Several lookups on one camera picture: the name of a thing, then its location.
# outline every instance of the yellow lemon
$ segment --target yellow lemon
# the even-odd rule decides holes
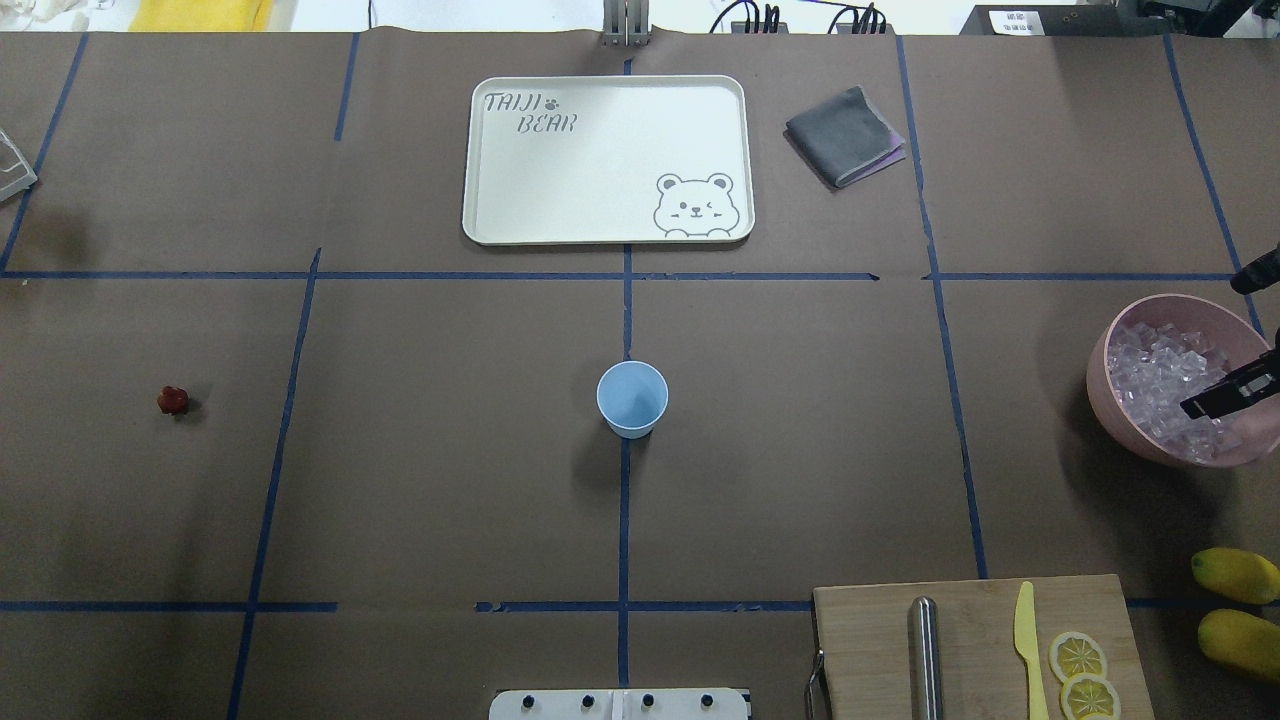
[[[1197,635],[1213,662],[1280,685],[1280,626],[1239,610],[1215,610],[1201,620]]]
[[[1069,720],[1084,720],[1089,715],[1120,717],[1120,696],[1101,675],[1085,673],[1068,679],[1059,702]]]
[[[1192,557],[1192,574],[1206,589],[1236,602],[1266,605],[1280,597],[1280,569],[1247,550],[1202,550]]]
[[[1107,656],[1097,641],[1084,633],[1062,633],[1053,638],[1048,646],[1048,666],[1064,683],[1084,674],[1107,676]]]

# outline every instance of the blue cup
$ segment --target blue cup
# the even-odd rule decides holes
[[[644,437],[667,410],[667,380],[648,363],[618,363],[595,386],[595,405],[613,432],[631,439]]]

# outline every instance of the yellow cloth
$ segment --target yellow cloth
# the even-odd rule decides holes
[[[142,0],[129,32],[248,32],[266,29],[271,0]]]

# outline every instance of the bear face drawing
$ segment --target bear face drawing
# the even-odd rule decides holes
[[[666,237],[730,237],[739,214],[730,199],[733,181],[716,173],[704,181],[685,181],[667,173],[658,178],[658,209],[653,222]]]

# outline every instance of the wooden cutting board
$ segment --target wooden cutting board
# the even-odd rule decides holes
[[[938,605],[942,703],[947,720],[1027,717],[1027,669],[1014,650],[1014,606],[1023,580],[1036,584],[1036,630],[1051,720],[1064,717],[1062,684],[1046,653],[1059,633],[1088,633],[1107,656],[1107,679],[1125,720],[1153,720],[1129,612],[1116,575],[1018,578],[813,591],[835,720],[911,717],[908,614],[928,596]]]

